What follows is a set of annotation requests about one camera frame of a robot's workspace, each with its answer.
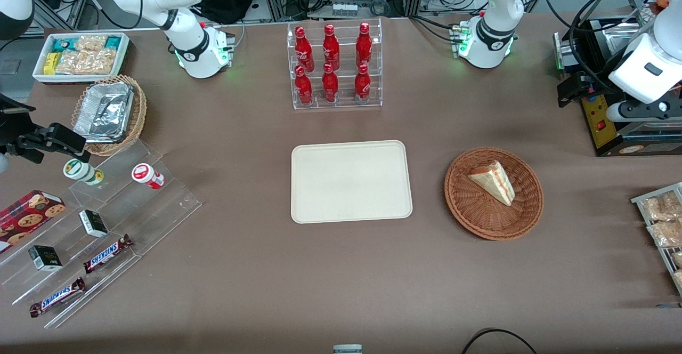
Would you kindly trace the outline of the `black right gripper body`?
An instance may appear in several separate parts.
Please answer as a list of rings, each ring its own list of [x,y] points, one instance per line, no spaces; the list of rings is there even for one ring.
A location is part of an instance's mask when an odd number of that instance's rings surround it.
[[[30,113],[36,108],[19,103],[1,95],[1,146],[15,142],[20,136],[31,133],[37,126],[32,122]]]

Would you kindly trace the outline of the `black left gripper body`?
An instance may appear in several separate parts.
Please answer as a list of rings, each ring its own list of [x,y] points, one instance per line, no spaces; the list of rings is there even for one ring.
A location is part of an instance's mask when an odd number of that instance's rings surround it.
[[[611,80],[594,77],[592,79],[594,80],[594,86],[588,87],[587,94],[582,97],[583,101],[593,102],[598,96],[603,96],[606,101],[619,102],[623,100],[623,90],[617,87]]]

